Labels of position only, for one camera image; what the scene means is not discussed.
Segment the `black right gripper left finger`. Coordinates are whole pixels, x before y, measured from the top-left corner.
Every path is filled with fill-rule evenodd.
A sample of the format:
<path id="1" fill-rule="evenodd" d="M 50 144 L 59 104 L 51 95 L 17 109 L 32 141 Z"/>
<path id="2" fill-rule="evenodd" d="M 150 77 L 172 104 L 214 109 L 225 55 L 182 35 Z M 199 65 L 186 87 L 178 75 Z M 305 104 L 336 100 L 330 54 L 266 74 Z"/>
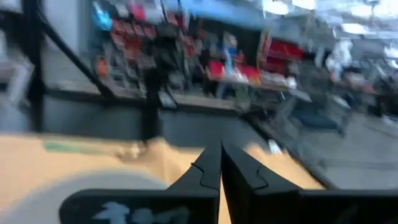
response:
<path id="1" fill-rule="evenodd" d="M 165 190 L 88 189 L 67 197 L 61 223 L 217 223 L 221 141 L 208 145 Z"/>

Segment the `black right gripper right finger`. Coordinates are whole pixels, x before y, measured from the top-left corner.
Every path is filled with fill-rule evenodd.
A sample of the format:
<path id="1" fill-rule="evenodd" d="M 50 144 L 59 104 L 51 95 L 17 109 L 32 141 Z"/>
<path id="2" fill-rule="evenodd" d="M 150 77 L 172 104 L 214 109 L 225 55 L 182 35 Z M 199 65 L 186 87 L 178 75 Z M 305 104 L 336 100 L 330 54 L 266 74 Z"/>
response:
<path id="1" fill-rule="evenodd" d="M 222 146 L 232 223 L 397 223 L 395 190 L 305 190 L 234 146 Z"/>

